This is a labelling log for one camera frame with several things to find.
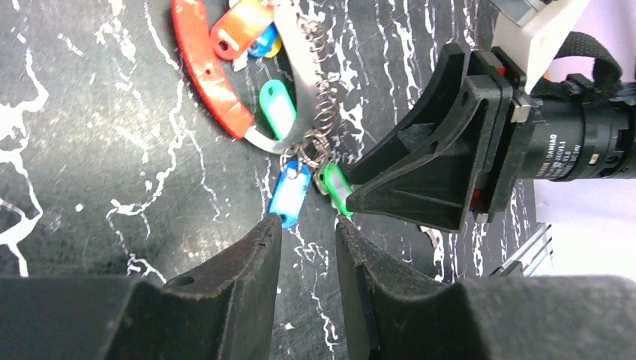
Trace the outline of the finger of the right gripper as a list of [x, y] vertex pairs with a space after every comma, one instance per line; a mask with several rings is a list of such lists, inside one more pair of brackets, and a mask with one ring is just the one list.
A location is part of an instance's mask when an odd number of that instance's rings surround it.
[[458, 175], [457, 183], [477, 184], [475, 164], [468, 158], [477, 136], [469, 135], [477, 118], [477, 100], [463, 90], [476, 52], [457, 43], [442, 48], [424, 93], [406, 116], [347, 171], [349, 182], [364, 185], [404, 176], [416, 167]]
[[434, 175], [431, 169], [415, 168], [415, 178], [389, 178], [356, 184], [346, 199], [352, 212], [385, 215], [426, 227], [459, 232], [474, 200], [474, 192], [490, 167], [487, 165], [491, 134], [497, 123], [501, 92], [498, 89], [463, 89], [477, 100], [477, 118], [469, 135], [476, 135], [475, 148], [468, 149], [469, 161], [475, 164], [477, 184], [457, 183], [459, 178], [444, 169]]

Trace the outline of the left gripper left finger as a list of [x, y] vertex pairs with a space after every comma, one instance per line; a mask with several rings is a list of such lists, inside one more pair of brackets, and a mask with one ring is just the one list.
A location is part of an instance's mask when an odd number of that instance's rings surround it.
[[3, 359], [267, 359], [281, 219], [163, 286], [140, 277], [4, 277]]

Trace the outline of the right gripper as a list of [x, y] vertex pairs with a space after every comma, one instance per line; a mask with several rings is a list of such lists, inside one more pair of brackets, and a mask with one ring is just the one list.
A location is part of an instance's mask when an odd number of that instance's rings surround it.
[[469, 210], [490, 222], [519, 179], [635, 177], [635, 86], [614, 57], [574, 30], [585, 1], [496, 1], [492, 47], [470, 56], [485, 84], [470, 133], [484, 153]]

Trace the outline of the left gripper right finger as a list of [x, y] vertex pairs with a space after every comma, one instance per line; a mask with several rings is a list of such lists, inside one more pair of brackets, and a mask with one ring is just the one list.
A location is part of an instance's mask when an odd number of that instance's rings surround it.
[[635, 283], [623, 277], [467, 278], [446, 285], [335, 227], [351, 359], [633, 359]]

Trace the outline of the keyring with coloured tags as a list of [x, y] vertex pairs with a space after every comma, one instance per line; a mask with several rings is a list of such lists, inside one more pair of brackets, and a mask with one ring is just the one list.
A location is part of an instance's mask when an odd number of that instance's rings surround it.
[[[338, 113], [338, 88], [322, 68], [323, 24], [297, 1], [232, 1], [214, 24], [202, 1], [173, 1], [171, 15], [190, 79], [217, 123], [231, 137], [279, 157], [280, 175], [268, 212], [277, 215], [283, 227], [293, 227], [311, 182], [324, 194], [331, 191], [319, 175], [333, 169], [329, 134]], [[289, 60], [293, 90], [276, 79], [260, 89], [259, 106], [271, 128], [264, 134], [232, 87], [222, 61], [264, 55], [275, 41], [282, 43]]]

